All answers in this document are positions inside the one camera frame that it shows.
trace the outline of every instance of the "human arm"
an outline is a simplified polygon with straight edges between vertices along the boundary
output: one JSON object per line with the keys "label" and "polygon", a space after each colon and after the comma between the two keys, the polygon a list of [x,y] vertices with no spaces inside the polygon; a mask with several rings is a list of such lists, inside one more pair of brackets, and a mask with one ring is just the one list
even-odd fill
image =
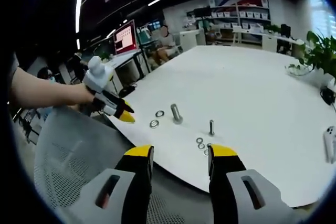
{"label": "human arm", "polygon": [[25,108],[90,103],[94,96],[84,84],[65,85],[38,79],[17,68],[12,79],[11,95]]}

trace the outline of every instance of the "washer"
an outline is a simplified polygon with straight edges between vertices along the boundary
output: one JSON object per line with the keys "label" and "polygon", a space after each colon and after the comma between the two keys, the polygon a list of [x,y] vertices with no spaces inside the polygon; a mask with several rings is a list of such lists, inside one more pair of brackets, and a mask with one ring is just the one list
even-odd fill
{"label": "washer", "polygon": [[197,144],[202,144],[203,143],[203,138],[201,138],[201,137],[196,138],[196,143]]}
{"label": "washer", "polygon": [[156,127],[158,127],[158,125],[159,125],[159,122],[158,122],[158,120],[155,119],[155,120],[150,122],[149,127],[152,128],[152,129],[155,129]]}
{"label": "washer", "polygon": [[159,110],[159,111],[157,111],[157,112],[155,113],[155,116],[156,116],[157,118],[161,118],[161,117],[163,117],[163,116],[164,116],[164,111],[163,111],[163,110]]}
{"label": "washer", "polygon": [[204,149],[204,148],[205,148],[205,145],[204,145],[204,144],[202,144],[202,143],[200,143],[200,144],[198,144],[198,148],[202,150],[202,149]]}

